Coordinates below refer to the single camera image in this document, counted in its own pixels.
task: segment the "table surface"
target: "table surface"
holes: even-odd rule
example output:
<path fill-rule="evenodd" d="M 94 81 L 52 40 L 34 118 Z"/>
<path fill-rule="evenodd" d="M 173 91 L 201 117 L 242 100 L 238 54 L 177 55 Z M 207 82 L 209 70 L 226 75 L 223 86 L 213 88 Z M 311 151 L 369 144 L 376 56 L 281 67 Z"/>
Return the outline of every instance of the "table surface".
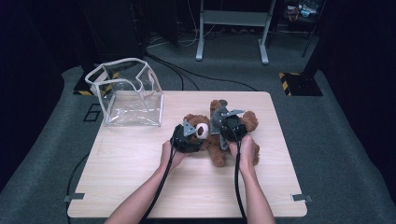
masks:
<path fill-rule="evenodd" d="M 228 101 L 227 108 L 251 110 L 259 127 L 250 135 L 261 147 L 257 176 L 275 217 L 303 217 L 303 201 L 290 154 L 269 93 L 264 91 L 165 91 L 161 127 L 100 127 L 72 200 L 70 217 L 109 217 L 158 167 L 162 143 L 188 114 L 209 117 L 210 102 Z M 207 151 L 191 154 L 167 177 L 148 217 L 241 217 L 233 184 L 234 160 L 215 167 Z M 239 178 L 242 202 L 245 188 Z"/>

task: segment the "dark background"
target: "dark background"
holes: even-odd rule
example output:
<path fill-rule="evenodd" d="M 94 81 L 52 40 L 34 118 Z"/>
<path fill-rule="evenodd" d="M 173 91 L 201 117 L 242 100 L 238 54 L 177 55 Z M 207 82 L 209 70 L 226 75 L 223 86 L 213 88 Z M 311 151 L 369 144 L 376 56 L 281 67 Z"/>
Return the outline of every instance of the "dark background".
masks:
<path fill-rule="evenodd" d="M 141 58 L 150 31 L 177 45 L 176 19 L 191 28 L 186 1 L 164 2 L 0 0 L 1 189 L 56 106 L 62 72 L 79 65 L 90 72 L 94 63 Z M 219 4 L 210 2 L 209 8 Z M 250 3 L 243 9 L 258 9 L 257 1 Z M 329 2 L 308 66 L 329 80 L 395 202 L 394 7 L 390 1 Z M 199 1 L 191 1 L 191 9 L 198 17 Z"/>

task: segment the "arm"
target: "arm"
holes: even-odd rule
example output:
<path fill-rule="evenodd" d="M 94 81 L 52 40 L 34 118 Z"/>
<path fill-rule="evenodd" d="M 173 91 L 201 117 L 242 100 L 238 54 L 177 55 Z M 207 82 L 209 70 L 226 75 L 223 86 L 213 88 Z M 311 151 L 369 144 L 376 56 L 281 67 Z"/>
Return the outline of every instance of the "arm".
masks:
<path fill-rule="evenodd" d="M 154 174 L 137 190 L 135 190 L 128 198 L 125 199 L 111 214 L 105 222 L 110 223 L 139 223 L 140 219 L 145 215 L 149 209 L 151 201 L 153 200 L 157 188 L 160 186 L 163 174 L 169 161 L 171 153 L 171 144 L 169 141 L 163 143 L 163 154 L 161 155 L 161 162 Z M 172 166 L 169 170 L 171 172 L 175 169 L 186 155 L 177 152 L 173 158 Z"/>
<path fill-rule="evenodd" d="M 239 171 L 244 179 L 246 199 L 247 199 L 247 223 L 275 223 L 271 207 L 262 192 L 262 188 L 257 178 L 253 165 L 254 140 L 246 135 L 241 143 L 241 156 Z M 236 143 L 230 143 L 229 147 L 233 157 L 236 158 L 238 152 Z"/>

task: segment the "person's right hand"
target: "person's right hand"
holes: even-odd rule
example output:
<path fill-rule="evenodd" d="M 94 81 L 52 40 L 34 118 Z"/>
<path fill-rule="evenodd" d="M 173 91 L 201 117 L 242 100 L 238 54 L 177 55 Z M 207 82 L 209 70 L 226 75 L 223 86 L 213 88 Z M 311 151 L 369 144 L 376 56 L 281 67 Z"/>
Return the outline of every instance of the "person's right hand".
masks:
<path fill-rule="evenodd" d="M 244 172 L 254 172 L 254 140 L 251 136 L 245 135 L 241 141 L 240 148 L 240 161 L 239 170 L 241 173 Z M 228 142 L 228 147 L 230 148 L 231 154 L 236 159 L 236 154 L 238 153 L 237 144 L 235 142 Z"/>

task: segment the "black cable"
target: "black cable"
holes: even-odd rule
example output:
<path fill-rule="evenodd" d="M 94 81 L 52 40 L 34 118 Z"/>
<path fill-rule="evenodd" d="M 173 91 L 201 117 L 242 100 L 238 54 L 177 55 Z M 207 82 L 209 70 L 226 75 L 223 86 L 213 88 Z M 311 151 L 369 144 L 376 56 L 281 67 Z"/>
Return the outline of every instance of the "black cable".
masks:
<path fill-rule="evenodd" d="M 242 200 L 241 200 L 241 195 L 239 193 L 239 162 L 241 161 L 241 144 L 240 142 L 236 143 L 237 145 L 237 154 L 236 154 L 236 159 L 235 159 L 235 173 L 234 173 L 234 184 L 235 184 L 235 194 L 236 194 L 236 200 L 238 201 L 238 205 L 239 205 L 239 210 L 241 210 L 241 214 L 242 214 L 242 219 L 244 221 L 244 223 L 248 223 L 247 222 L 247 216 L 245 214 L 245 210 L 244 210 L 244 205 L 242 204 Z"/>
<path fill-rule="evenodd" d="M 179 68 L 177 66 L 175 66 L 174 64 L 166 62 L 166 61 L 158 58 L 157 56 L 154 56 L 154 55 L 149 54 L 147 52 L 145 53 L 145 55 L 148 58 L 150 58 L 151 60 L 153 60 L 153 61 L 155 61 L 157 63 L 161 63 L 161 64 L 167 66 L 168 68 L 172 69 L 175 73 L 177 73 L 180 76 L 180 79 L 182 81 L 182 90 L 183 91 L 184 91 L 184 84 L 183 84 L 183 78 L 182 77 L 186 78 L 198 91 L 200 90 L 199 87 L 196 85 L 196 83 L 190 77 L 188 77 L 182 71 L 180 71 Z"/>
<path fill-rule="evenodd" d="M 242 82 L 233 81 L 233 80 L 229 80 L 229 79 L 221 79 L 221 78 L 205 77 L 205 76 L 202 76 L 202 75 L 198 75 L 198 74 L 196 74 L 196 73 L 193 73 L 193 72 L 191 72 L 191 71 L 188 71 L 188 70 L 186 70 L 186 69 L 184 69 L 184 68 L 182 68 L 182 67 L 179 67 L 179 66 L 177 66 L 177 65 L 175 65 L 175 64 L 172 64 L 172 63 L 166 62 L 166 61 L 164 61 L 164 60 L 162 60 L 162 59 L 158 58 L 157 56 L 154 56 L 154 55 L 152 55 L 152 54 L 150 54 L 150 53 L 148 53 L 148 52 L 146 52 L 146 53 L 145 53 L 145 55 L 146 55 L 147 57 L 149 57 L 150 59 L 152 59 L 152 60 L 154 60 L 154 61 L 158 62 L 158 63 L 163 63 L 163 64 L 171 64 L 171 66 L 172 66 L 172 67 L 175 67 L 176 69 L 179 69 L 179 70 L 181 70 L 181 71 L 184 71 L 184 72 L 190 73 L 190 74 L 192 74 L 192 75 L 194 75 L 194 76 L 197 76 L 197 77 L 203 77 L 203 78 L 207 78 L 207 79 L 210 79 L 210 80 L 215 80 L 215 81 L 226 81 L 226 82 L 232 82 L 232 83 L 240 84 L 240 85 L 246 86 L 246 87 L 248 87 L 248 88 L 251 88 L 251 89 L 252 89 L 252 90 L 254 90 L 254 91 L 258 91 L 258 90 L 256 90 L 255 88 L 253 88 L 253 87 L 249 86 L 248 84 L 245 84 L 245 83 L 242 83 Z"/>
<path fill-rule="evenodd" d="M 68 183 L 67 183 L 66 196 L 69 196 L 69 195 L 70 195 L 70 186 L 71 186 L 72 179 L 73 179 L 73 176 L 74 176 L 74 174 L 75 174 L 77 168 L 82 164 L 83 161 L 85 161 L 85 159 L 88 158 L 89 155 L 90 155 L 90 153 L 87 153 L 87 155 L 85 155 L 85 156 L 78 162 L 78 164 L 76 165 L 76 167 L 73 169 L 73 172 L 72 172 L 72 174 L 70 175 L 69 181 L 68 181 Z M 71 223 L 71 222 L 70 222 L 70 216 L 67 215 L 67 210 L 69 209 L 69 205 L 70 205 L 70 202 L 66 202 L 67 223 L 70 224 L 70 223 Z"/>
<path fill-rule="evenodd" d="M 155 192 L 155 195 L 154 195 L 154 198 L 153 198 L 153 200 L 151 202 L 151 205 L 149 206 L 146 214 L 143 215 L 142 219 L 140 219 L 139 223 L 144 223 L 147 220 L 147 217 L 149 216 L 149 213 L 151 212 L 152 208 L 154 207 L 155 203 L 157 202 L 158 198 L 160 197 L 161 191 L 163 190 L 163 185 L 165 183 L 166 177 L 168 177 L 168 173 L 169 173 L 169 170 L 171 169 L 172 161 L 173 161 L 173 158 L 175 157 L 176 153 L 177 153 L 177 151 L 174 150 L 174 144 L 173 144 L 173 141 L 172 141 L 171 153 L 169 155 L 169 162 L 168 162 L 168 165 L 166 166 L 165 173 L 163 174 L 163 179 L 161 180 L 160 186 L 157 188 L 157 191 Z"/>

